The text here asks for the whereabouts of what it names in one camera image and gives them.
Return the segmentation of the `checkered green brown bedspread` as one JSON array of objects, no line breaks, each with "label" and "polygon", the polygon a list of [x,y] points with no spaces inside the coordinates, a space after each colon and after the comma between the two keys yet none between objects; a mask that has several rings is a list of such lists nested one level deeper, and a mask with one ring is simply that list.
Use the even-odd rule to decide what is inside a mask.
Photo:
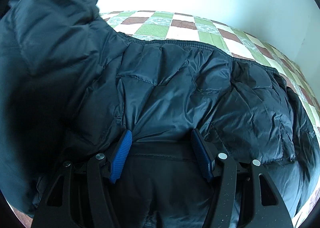
[{"label": "checkered green brown bedspread", "polygon": [[181,13],[163,11],[114,11],[102,13],[101,17],[116,31],[137,39],[153,41],[179,39],[207,43],[224,51],[228,56],[241,58],[252,69],[265,67],[267,73],[280,77],[284,90],[291,89],[302,107],[303,124],[312,124],[311,133],[295,133],[293,122],[280,111],[281,100],[272,102],[267,110],[267,101],[260,91],[245,93],[232,91],[229,101],[239,105],[236,113],[228,113],[225,121],[216,123],[219,135],[230,135],[225,147],[230,152],[244,145],[245,138],[253,138],[261,149],[255,152],[258,159],[285,185],[281,191],[289,212],[293,215],[294,227],[301,227],[311,218],[311,212],[319,200],[319,175],[310,176],[311,188],[306,195],[294,183],[306,166],[293,150],[296,137],[319,145],[319,101],[307,83],[300,68],[272,45],[254,36],[223,23]]}]

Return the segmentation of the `dark navy puffer jacket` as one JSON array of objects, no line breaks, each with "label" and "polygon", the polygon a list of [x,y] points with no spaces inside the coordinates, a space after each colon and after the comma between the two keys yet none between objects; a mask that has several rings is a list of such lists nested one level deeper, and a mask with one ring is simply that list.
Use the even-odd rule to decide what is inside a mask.
[{"label": "dark navy puffer jacket", "polygon": [[[97,2],[9,0],[1,17],[1,192],[32,222],[66,166],[130,130],[123,171],[108,190],[119,227],[203,227],[214,190],[199,169],[192,130],[238,162],[259,160],[253,138],[230,152],[230,135],[216,131],[236,113],[234,90],[260,91],[268,111],[281,100],[297,135],[313,131],[291,89],[265,67],[199,41],[118,32]],[[310,176],[319,175],[319,145],[296,137],[293,150],[306,166],[293,181],[306,195]],[[264,168],[289,212],[285,185]]]}]

